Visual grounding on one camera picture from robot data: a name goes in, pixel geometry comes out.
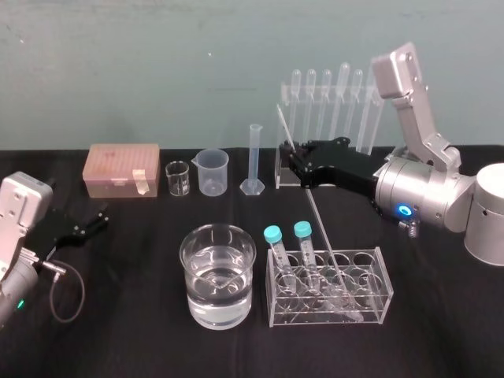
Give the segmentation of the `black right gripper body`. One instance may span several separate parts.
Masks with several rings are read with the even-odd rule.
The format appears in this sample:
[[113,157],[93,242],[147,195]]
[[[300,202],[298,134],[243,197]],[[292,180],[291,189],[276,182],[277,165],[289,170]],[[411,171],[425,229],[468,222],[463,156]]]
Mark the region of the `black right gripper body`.
[[375,173],[380,168],[380,157],[357,152],[346,137],[313,141],[313,187],[331,184],[363,195],[378,213]]

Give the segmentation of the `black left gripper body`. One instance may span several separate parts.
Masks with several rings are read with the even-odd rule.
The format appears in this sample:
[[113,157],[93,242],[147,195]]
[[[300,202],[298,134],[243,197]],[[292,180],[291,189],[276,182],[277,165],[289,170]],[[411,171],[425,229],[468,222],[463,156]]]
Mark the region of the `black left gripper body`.
[[61,209],[49,209],[45,217],[28,233],[28,249],[40,258],[46,257],[63,240],[76,235],[80,222]]

